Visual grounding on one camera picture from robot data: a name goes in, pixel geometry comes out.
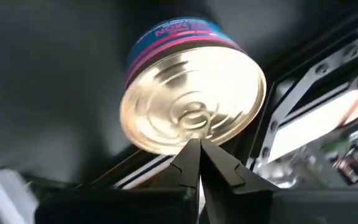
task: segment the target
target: can lid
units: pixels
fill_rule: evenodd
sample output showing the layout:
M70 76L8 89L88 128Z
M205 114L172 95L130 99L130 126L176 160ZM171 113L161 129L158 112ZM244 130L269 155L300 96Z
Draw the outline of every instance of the can lid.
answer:
M121 126L138 147L178 154L190 138L221 144L243 130L266 94L260 67L227 47L197 47L165 57L132 81Z

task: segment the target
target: tin can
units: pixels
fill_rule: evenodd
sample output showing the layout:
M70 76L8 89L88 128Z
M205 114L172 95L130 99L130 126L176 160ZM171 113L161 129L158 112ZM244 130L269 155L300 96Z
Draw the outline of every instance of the tin can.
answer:
M260 67L212 22L181 17L147 31L127 58L120 120L141 149L178 154L190 138L221 144L258 113Z

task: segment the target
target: black panel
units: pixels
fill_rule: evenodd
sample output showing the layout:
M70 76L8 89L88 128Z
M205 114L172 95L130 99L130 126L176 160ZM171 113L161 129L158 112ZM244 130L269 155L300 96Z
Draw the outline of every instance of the black panel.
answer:
M210 17L265 66L358 11L325 0L175 4L156 10L143 1L0 0L0 166L80 183L135 153L119 124L123 61L159 19Z

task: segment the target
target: pink stripe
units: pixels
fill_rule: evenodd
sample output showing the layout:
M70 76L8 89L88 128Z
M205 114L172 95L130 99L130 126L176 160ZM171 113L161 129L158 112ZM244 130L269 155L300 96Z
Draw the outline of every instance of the pink stripe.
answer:
M193 37L185 37L182 39L178 39L178 40L174 40L171 41L169 43L166 43L162 46L160 46L159 48L151 51L149 54L147 54L146 57L144 57L139 63L136 64L136 66L132 69L128 71L128 75L126 77L125 80L125 87L127 88L128 85L128 81L131 79L131 77L133 76L134 72L136 72L136 70L139 69L139 67L146 62L148 59L150 59L151 57L153 57L154 55L158 54L159 52L173 46L176 44L180 44L186 41L191 41L191 40L218 40L219 42L225 42L227 44L233 45L234 47L238 48L239 50L241 49L240 47L238 47L234 42L230 41L230 40L225 40L219 37L214 37L214 36L193 36Z
M215 32L213 32L213 31L204 31L204 30L191 30L191 31L184 31L184 32L180 32L180 33L177 33L177 34L172 34L172 35L166 36L166 37L154 42L152 45L148 46L146 49L141 51L141 53L135 58L135 60L130 65L128 71L132 70L132 67L143 56L143 54L146 54L153 47L157 46L158 44L161 44L162 42L164 42L164 41L166 41L168 39L172 39L172 38L179 37L181 35L187 35L187 34L215 34Z

